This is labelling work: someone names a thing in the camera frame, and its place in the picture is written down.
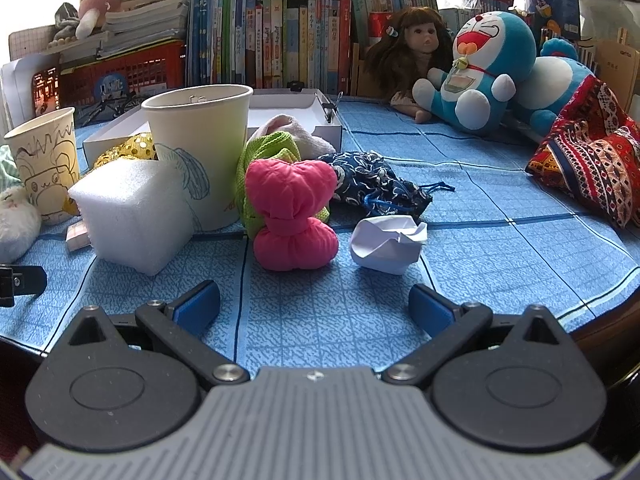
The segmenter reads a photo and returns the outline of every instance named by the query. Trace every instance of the green cloth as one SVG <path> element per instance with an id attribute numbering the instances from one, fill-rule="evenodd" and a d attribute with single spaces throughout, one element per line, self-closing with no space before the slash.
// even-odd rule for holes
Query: green cloth
<path id="1" fill-rule="evenodd" d="M 0 193 L 21 184 L 20 174 L 9 146 L 7 144 L 0 146 Z"/>
<path id="2" fill-rule="evenodd" d="M 264 219 L 258 215 L 246 197 L 244 176 L 249 164 L 259 158 L 277 158 L 294 163 L 300 161 L 300 152 L 293 137 L 287 132 L 273 132 L 267 136 L 258 137 L 250 140 L 244 147 L 236 170 L 236 207 L 240 213 L 242 225 L 246 228 L 247 235 L 251 240 L 264 227 Z M 323 207 L 316 214 L 316 218 L 327 222 L 329 219 L 328 209 Z"/>

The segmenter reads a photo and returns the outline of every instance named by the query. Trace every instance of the brown hair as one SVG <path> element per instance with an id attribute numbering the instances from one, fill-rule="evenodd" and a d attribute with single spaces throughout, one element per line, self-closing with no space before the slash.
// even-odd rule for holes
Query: brown hair
<path id="1" fill-rule="evenodd" d="M 442 17 L 430 7 L 407 7 L 396 12 L 388 22 L 398 35 L 383 33 L 382 39 L 373 45 L 365 58 L 365 70 L 371 74 L 386 100 L 396 92 L 411 92 L 420 78 L 414 55 L 404 39 L 404 30 L 414 25 L 433 23 L 440 46 L 431 54 L 429 68 L 449 72 L 453 65 L 453 40 L 445 28 Z"/>

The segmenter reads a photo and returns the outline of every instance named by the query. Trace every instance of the large paper cup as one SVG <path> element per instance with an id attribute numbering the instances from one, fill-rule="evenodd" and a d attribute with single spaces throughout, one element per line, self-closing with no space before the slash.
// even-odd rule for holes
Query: large paper cup
<path id="1" fill-rule="evenodd" d="M 32 119 L 11 130 L 4 140 L 42 221 L 55 225 L 71 218 L 62 206 L 80 173 L 74 109 L 63 108 Z"/>
<path id="2" fill-rule="evenodd" d="M 173 90 L 142 103 L 160 160 L 182 171 L 195 228 L 213 231 L 238 220 L 236 166 L 246 142 L 249 100 L 242 85 Z"/>

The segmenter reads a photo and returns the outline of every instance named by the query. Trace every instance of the pink knotted cloth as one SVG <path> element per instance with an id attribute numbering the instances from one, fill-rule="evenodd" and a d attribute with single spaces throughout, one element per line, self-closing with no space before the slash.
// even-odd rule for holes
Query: pink knotted cloth
<path id="1" fill-rule="evenodd" d="M 246 196 L 264 217 L 254 238 L 254 255 L 267 270 L 319 269 L 338 253 L 333 229 L 313 215 L 326 206 L 337 185 L 326 162 L 289 164 L 276 158 L 254 160 L 246 170 Z"/>

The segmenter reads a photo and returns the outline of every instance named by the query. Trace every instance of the crumpled white paper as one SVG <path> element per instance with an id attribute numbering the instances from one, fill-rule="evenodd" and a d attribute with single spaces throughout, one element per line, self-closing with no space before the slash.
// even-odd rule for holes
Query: crumpled white paper
<path id="1" fill-rule="evenodd" d="M 418 261 L 427 241 L 427 224 L 411 216 L 375 216 L 361 220 L 351 235 L 351 257 L 358 265 L 387 274 L 404 274 Z"/>

